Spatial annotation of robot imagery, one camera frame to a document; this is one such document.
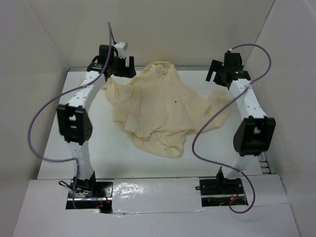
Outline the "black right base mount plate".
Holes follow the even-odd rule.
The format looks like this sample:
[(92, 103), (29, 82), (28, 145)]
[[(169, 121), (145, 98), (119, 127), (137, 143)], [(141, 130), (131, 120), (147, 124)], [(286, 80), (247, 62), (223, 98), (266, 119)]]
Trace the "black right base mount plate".
[(221, 183), (216, 179), (200, 179), (195, 189), (200, 191), (202, 207), (228, 206), (236, 198), (232, 205), (248, 205), (240, 179)]

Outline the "cream yellow jacket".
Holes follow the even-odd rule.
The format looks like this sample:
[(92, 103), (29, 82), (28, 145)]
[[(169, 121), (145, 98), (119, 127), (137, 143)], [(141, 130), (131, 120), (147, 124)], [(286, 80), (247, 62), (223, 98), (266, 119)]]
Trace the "cream yellow jacket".
[(170, 62), (148, 64), (130, 83), (112, 78), (102, 90), (112, 104), (113, 122), (148, 153), (178, 158), (187, 133), (198, 133), (229, 101), (217, 90), (206, 99), (184, 84)]

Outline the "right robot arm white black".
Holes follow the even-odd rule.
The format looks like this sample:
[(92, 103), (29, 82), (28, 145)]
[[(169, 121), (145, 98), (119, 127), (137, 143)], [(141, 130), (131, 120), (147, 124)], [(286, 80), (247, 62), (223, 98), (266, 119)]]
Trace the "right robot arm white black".
[(213, 60), (206, 81), (226, 87), (236, 98), (241, 123), (233, 136), (233, 148), (238, 156), (228, 167), (220, 167), (215, 187), (222, 194), (236, 190), (241, 172), (252, 160), (268, 150), (276, 121), (261, 108), (250, 84), (250, 75), (242, 65), (239, 53), (227, 51), (224, 61)]

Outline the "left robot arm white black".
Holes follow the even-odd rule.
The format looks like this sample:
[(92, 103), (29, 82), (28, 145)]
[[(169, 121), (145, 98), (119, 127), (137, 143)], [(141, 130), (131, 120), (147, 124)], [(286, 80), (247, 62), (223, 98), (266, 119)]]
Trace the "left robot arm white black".
[(136, 75), (134, 58), (124, 55), (127, 48), (125, 42), (116, 42), (113, 46), (101, 45), (99, 54), (87, 67), (80, 89), (66, 104), (59, 104), (56, 109), (59, 132), (67, 142), (72, 158), (76, 160), (71, 188), (86, 197), (97, 193), (95, 172), (88, 149), (88, 141), (93, 132), (88, 111), (110, 76), (132, 78)]

